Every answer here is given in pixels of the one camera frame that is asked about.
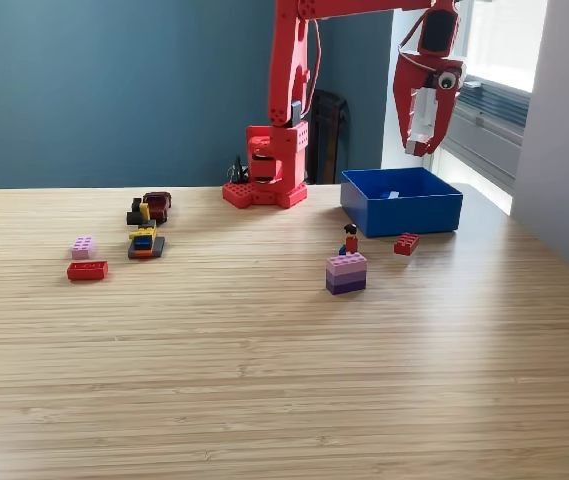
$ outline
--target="blue box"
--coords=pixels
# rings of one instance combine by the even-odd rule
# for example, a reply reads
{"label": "blue box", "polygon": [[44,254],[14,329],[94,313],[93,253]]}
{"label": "blue box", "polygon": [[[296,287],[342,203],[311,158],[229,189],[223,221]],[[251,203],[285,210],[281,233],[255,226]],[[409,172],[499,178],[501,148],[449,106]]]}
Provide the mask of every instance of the blue box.
{"label": "blue box", "polygon": [[[341,204],[367,237],[457,230],[463,195],[425,168],[345,170]],[[398,198],[389,198],[399,192]]]}

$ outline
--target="red robot arm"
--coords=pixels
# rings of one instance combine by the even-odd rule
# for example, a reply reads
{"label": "red robot arm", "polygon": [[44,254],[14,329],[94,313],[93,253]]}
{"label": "red robot arm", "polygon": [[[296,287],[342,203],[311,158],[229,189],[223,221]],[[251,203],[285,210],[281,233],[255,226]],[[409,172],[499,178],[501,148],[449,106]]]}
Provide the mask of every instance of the red robot arm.
{"label": "red robot arm", "polygon": [[[319,71],[321,47],[316,19],[382,10],[428,9],[400,47],[394,93],[407,152],[431,153],[446,135],[455,100],[462,84],[463,64],[449,60],[457,34],[459,0],[276,0],[275,39],[269,90],[270,127],[249,127],[246,141],[248,184],[226,184],[223,195],[239,208],[249,205],[279,205],[289,208],[306,198],[304,185],[310,109],[307,63],[308,24],[315,24],[318,58],[313,75],[312,97]],[[401,48],[423,23],[418,52]],[[422,88],[436,90],[438,102],[434,133],[411,138],[415,96]]]}
{"label": "red robot arm", "polygon": [[422,10],[433,0],[299,0],[300,16],[305,20],[341,17],[384,10]]}

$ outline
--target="black chair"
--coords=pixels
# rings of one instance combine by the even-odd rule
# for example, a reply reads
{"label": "black chair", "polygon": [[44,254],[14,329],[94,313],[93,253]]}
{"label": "black chair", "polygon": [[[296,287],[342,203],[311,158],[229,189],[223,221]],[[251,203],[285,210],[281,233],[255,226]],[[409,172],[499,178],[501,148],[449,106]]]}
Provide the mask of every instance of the black chair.
{"label": "black chair", "polygon": [[[335,183],[338,144],[340,138],[348,135],[349,122],[348,104],[344,97],[325,90],[315,91],[311,107],[306,183]],[[320,169],[323,172],[321,181],[318,178]]]}

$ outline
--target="lego car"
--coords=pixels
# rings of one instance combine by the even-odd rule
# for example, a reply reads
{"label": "lego car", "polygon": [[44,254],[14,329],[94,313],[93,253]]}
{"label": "lego car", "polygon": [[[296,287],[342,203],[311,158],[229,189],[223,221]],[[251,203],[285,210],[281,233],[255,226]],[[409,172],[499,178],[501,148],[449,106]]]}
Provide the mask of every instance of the lego car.
{"label": "lego car", "polygon": [[149,192],[144,195],[142,202],[148,204],[151,220],[158,224],[168,220],[168,209],[171,208],[172,198],[168,192]]}

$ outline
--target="window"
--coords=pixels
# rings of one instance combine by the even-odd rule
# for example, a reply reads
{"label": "window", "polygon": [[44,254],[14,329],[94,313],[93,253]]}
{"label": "window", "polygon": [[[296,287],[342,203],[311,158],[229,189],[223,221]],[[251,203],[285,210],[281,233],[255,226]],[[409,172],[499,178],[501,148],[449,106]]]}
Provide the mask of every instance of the window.
{"label": "window", "polygon": [[470,10],[468,73],[533,90],[548,0],[476,0]]}
{"label": "window", "polygon": [[548,0],[463,0],[455,54],[468,77],[443,146],[512,192]]}

